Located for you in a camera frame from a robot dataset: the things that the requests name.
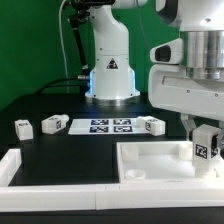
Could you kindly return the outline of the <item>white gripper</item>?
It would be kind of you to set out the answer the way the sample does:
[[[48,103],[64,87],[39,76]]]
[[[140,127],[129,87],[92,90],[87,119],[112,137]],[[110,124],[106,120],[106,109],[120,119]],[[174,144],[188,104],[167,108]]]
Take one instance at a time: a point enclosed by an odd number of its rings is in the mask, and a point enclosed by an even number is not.
[[[224,149],[224,74],[219,80],[193,79],[185,67],[156,64],[149,72],[148,96],[153,107],[182,113],[188,141],[196,128],[194,116],[218,120],[217,146]]]

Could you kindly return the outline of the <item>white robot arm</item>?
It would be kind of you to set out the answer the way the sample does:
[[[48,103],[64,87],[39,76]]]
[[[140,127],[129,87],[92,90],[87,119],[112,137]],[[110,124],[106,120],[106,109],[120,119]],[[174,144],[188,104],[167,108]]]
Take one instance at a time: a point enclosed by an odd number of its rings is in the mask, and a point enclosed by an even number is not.
[[[144,5],[148,0],[72,0],[78,17],[89,19],[95,39],[95,67],[88,100],[119,104],[139,94],[129,66],[127,28],[114,9]],[[179,112],[195,142],[195,117],[220,122],[217,146],[224,148],[224,0],[155,0],[157,16],[179,29],[179,37],[150,51],[154,63],[148,94],[152,106]]]

